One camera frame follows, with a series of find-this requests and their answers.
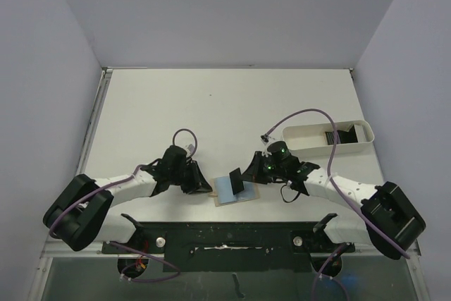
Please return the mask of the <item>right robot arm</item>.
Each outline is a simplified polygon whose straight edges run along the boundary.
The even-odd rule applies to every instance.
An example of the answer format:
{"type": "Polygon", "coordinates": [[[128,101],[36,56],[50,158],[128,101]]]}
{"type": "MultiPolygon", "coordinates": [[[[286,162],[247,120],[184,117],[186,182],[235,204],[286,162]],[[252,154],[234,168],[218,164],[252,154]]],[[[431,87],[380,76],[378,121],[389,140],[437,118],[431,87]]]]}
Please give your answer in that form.
{"type": "Polygon", "coordinates": [[[426,229],[426,222],[398,185],[371,185],[328,173],[318,164],[300,161],[284,141],[256,151],[242,179],[263,185],[282,182],[301,195],[347,207],[363,219],[334,216],[321,224],[314,244],[323,251],[351,242],[372,245],[386,257],[399,259],[426,229]]]}

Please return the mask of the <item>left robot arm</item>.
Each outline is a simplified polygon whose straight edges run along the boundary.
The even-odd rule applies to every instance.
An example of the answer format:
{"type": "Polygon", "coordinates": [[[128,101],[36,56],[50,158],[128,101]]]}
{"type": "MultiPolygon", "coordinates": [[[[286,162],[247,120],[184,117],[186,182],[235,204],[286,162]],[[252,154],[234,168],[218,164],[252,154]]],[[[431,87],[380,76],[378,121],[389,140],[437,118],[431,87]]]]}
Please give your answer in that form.
{"type": "Polygon", "coordinates": [[[114,241],[127,252],[144,241],[142,226],[131,216],[111,216],[109,210],[138,198],[155,197],[171,186],[193,195],[210,193],[198,163],[185,148],[171,145],[161,158],[139,164],[128,174],[113,178],[75,176],[43,216],[51,237],[75,252],[93,242],[114,241]]]}

